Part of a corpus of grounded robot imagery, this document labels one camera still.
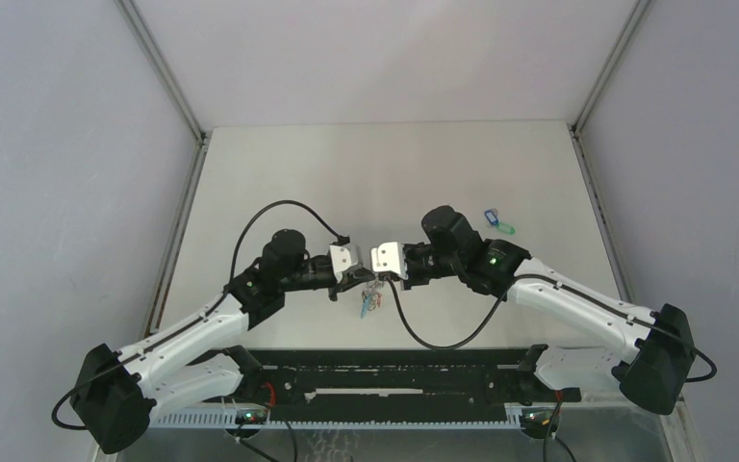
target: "white table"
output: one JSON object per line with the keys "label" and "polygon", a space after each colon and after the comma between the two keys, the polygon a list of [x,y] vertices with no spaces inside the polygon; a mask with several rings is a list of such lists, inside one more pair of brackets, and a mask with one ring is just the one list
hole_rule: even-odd
{"label": "white table", "polygon": [[[370,248],[425,241],[420,219],[449,204],[483,238],[527,248],[549,266],[618,296],[596,218],[562,121],[441,122],[217,128],[211,138],[160,327],[208,302],[225,284],[247,221],[269,202],[310,205],[341,234]],[[486,227],[499,209],[517,233]],[[332,237],[306,212],[281,206],[262,216],[242,246],[238,270],[272,234],[294,228],[311,254]],[[360,289],[330,302],[326,291],[287,295],[284,309],[228,345],[269,348],[420,347],[404,330],[385,289],[382,306],[360,319]],[[428,342],[469,335],[494,303],[455,278],[401,293],[403,309]],[[592,339],[513,302],[500,306],[469,347],[593,345]]]}

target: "gray wall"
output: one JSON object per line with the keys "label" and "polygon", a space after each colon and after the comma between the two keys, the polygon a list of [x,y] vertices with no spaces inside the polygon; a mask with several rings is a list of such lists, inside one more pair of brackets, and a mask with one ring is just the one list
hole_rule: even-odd
{"label": "gray wall", "polygon": [[584,141],[636,299],[718,362],[685,388],[706,456],[739,460],[739,2],[657,2]]}
{"label": "gray wall", "polygon": [[0,0],[0,461],[86,460],[50,409],[141,333],[192,150],[113,2]]}

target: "gray floor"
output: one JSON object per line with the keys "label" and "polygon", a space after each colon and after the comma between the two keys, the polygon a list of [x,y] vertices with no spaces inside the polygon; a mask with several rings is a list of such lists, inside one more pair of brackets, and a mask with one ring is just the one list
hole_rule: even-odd
{"label": "gray floor", "polygon": [[[541,461],[542,442],[517,430],[297,430],[300,462]],[[558,435],[580,462],[672,459],[657,416],[639,409],[565,409]],[[280,461],[293,460],[286,431],[264,431],[249,440]],[[123,462],[256,462],[219,430],[151,429],[120,454]],[[548,461],[570,460],[555,443]]]}

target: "white wall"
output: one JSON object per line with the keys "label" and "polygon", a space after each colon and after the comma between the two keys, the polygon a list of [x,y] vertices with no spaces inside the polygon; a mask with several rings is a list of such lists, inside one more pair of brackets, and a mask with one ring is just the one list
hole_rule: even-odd
{"label": "white wall", "polygon": [[657,2],[585,141],[637,298],[718,362],[685,389],[706,455],[739,460],[739,2]]}
{"label": "white wall", "polygon": [[634,0],[140,0],[205,129],[573,122]]}
{"label": "white wall", "polygon": [[192,150],[113,2],[0,1],[0,461],[86,460],[49,412],[141,333]]}

